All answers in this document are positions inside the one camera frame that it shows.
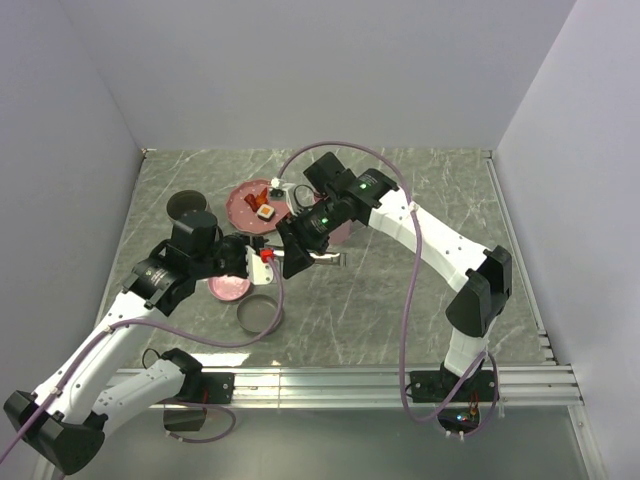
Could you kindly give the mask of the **sushi roll piece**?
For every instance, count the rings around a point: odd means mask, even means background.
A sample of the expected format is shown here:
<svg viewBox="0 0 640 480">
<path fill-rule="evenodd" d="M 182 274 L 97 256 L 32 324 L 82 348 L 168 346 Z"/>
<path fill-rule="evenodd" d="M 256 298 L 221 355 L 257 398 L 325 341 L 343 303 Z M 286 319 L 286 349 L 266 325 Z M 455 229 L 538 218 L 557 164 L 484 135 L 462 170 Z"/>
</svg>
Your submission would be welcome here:
<svg viewBox="0 0 640 480">
<path fill-rule="evenodd" d="M 275 217 L 275 214 L 275 208 L 269 204 L 262 204 L 256 211 L 256 216 L 265 222 L 271 221 Z"/>
</svg>

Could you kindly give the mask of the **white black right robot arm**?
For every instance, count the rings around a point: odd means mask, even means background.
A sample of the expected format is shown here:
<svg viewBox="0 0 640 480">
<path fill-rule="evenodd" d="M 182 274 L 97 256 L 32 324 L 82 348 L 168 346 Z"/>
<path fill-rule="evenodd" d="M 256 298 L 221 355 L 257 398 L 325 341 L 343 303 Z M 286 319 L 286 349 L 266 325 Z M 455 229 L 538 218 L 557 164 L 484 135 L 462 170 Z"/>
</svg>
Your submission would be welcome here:
<svg viewBox="0 0 640 480">
<path fill-rule="evenodd" d="M 397 241 L 432 267 L 455 293 L 445 311 L 452 335 L 441 386 L 452 399 L 466 398 L 476 388 L 474 373 L 492 323 L 511 296 L 510 252 L 467 239 L 418 206 L 404 187 L 377 169 L 355 175 L 328 152 L 303 174 L 320 198 L 276 225 L 284 246 L 284 277 L 309 268 L 312 256 L 327 250 L 330 234 L 347 222 L 359 222 Z"/>
</svg>

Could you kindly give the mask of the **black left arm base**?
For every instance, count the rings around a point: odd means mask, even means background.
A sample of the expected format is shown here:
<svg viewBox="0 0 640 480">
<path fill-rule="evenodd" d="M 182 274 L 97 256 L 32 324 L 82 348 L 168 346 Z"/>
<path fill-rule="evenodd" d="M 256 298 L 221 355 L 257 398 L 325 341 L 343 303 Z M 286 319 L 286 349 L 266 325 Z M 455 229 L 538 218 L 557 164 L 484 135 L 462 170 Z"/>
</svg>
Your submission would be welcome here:
<svg viewBox="0 0 640 480">
<path fill-rule="evenodd" d="M 232 373 L 208 372 L 188 376 L 185 385 L 172 400 L 204 404 L 204 407 L 186 410 L 166 407 L 163 412 L 164 428 L 172 433 L 200 431 L 205 425 L 209 411 L 212 410 L 212 405 L 231 404 L 233 389 Z"/>
</svg>

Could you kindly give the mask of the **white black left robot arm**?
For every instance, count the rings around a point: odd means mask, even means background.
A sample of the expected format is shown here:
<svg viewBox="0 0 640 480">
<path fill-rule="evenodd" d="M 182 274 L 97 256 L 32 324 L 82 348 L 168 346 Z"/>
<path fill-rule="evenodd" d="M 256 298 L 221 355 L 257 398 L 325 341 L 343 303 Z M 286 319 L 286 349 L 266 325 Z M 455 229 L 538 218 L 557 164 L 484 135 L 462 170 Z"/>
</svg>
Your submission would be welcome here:
<svg viewBox="0 0 640 480">
<path fill-rule="evenodd" d="M 72 356 L 33 391 L 17 390 L 4 411 L 24 441 L 61 473 L 73 475 L 98 453 L 106 437 L 164 400 L 201 401 L 202 366 L 174 348 L 119 387 L 107 382 L 153 329 L 194 291 L 198 281 L 224 274 L 248 277 L 244 234 L 222 233 L 209 212 L 183 216 L 149 256 L 135 265 L 111 308 Z"/>
</svg>

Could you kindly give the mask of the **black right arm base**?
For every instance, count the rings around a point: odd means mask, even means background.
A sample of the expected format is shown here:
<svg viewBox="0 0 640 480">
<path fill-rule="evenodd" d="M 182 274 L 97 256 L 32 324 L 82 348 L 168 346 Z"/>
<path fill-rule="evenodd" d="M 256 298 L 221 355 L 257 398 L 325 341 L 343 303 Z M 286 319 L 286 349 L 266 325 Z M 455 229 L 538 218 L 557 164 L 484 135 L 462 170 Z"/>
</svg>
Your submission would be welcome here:
<svg viewBox="0 0 640 480">
<path fill-rule="evenodd" d="M 414 403 L 444 402 L 459 378 L 444 368 L 414 370 L 409 373 L 405 393 Z M 500 394 L 494 372 L 479 368 L 455 391 L 451 401 L 437 415 L 447 434 L 466 437 L 475 432 L 495 412 Z"/>
</svg>

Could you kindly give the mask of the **pink round lid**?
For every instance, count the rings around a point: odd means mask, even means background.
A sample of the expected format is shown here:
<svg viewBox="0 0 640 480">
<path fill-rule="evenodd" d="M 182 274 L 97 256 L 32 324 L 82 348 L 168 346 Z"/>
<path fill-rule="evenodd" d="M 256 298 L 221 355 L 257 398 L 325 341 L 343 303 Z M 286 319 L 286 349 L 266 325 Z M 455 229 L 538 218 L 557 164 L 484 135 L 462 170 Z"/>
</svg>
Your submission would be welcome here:
<svg viewBox="0 0 640 480">
<path fill-rule="evenodd" d="M 222 302 L 233 302 L 242 299 L 250 290 L 248 279 L 236 276 L 219 276 L 207 280 L 210 293 Z"/>
</svg>

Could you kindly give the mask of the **red sausage piece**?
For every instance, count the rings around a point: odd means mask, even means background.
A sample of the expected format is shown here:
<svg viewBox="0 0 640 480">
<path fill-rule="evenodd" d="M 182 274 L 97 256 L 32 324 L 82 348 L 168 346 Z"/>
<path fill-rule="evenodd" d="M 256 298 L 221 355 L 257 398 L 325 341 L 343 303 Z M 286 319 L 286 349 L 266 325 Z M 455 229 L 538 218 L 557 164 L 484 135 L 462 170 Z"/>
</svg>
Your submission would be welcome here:
<svg viewBox="0 0 640 480">
<path fill-rule="evenodd" d="M 258 194 L 249 193 L 244 197 L 244 201 L 253 212 L 257 212 L 263 205 L 268 203 L 268 188 L 265 187 Z"/>
</svg>

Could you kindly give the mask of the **silver metal tongs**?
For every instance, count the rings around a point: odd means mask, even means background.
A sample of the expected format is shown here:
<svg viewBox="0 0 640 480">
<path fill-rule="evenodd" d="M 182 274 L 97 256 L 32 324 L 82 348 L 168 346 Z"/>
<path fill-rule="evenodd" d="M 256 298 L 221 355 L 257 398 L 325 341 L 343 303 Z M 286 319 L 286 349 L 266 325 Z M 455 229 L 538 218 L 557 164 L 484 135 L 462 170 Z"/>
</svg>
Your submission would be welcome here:
<svg viewBox="0 0 640 480">
<path fill-rule="evenodd" d="M 285 253 L 283 249 L 274 248 L 273 249 L 274 256 L 278 259 L 278 261 L 283 264 Z M 347 254 L 341 252 L 325 252 L 324 254 L 319 254 L 317 252 L 309 253 L 311 259 L 315 264 L 318 265 L 329 265 L 329 266 L 339 266 L 343 267 L 347 265 Z"/>
</svg>

